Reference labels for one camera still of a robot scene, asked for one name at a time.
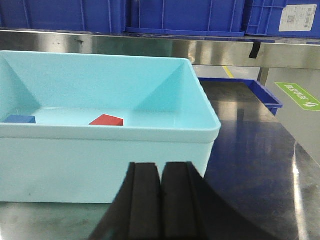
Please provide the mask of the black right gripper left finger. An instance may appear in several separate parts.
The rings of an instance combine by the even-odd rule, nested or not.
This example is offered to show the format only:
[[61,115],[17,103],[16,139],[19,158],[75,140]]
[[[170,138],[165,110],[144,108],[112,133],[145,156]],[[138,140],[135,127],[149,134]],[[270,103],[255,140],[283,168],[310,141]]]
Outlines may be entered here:
[[115,199],[89,240],[159,240],[160,177],[154,163],[129,164]]

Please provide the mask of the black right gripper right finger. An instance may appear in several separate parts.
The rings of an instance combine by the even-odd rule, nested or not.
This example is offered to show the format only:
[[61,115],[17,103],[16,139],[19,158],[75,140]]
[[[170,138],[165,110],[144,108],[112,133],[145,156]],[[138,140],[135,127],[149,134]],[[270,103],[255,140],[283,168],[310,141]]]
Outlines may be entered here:
[[275,239],[224,201],[191,162],[168,162],[161,191],[165,240]]

